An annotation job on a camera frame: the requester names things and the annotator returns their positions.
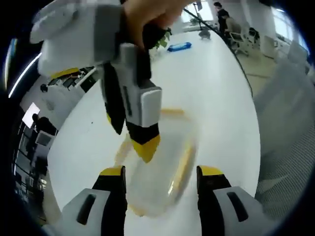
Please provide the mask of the person's right hand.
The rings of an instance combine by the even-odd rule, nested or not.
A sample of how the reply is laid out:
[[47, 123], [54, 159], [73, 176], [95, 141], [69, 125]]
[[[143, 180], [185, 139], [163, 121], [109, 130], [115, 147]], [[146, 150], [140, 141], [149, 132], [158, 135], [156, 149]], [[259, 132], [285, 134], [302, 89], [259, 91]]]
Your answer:
[[123, 9], [133, 44], [143, 49], [144, 26], [152, 22], [161, 28], [169, 27], [189, 3], [189, 0], [127, 0]]

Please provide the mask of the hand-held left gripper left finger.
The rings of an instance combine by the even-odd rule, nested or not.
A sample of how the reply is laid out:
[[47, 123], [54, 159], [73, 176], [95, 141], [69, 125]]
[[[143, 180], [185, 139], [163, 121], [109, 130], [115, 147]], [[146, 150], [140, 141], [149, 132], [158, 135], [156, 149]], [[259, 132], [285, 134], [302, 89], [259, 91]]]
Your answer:
[[106, 168], [64, 206], [61, 235], [123, 236], [126, 210], [126, 168]]

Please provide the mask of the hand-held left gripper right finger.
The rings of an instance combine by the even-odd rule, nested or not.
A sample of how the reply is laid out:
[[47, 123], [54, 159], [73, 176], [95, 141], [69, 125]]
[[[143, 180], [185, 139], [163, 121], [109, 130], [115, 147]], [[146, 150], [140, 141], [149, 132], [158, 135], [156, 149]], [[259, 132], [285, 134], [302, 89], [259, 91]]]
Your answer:
[[198, 210], [203, 236], [262, 236], [260, 204], [240, 187], [233, 187], [215, 167], [196, 167]]

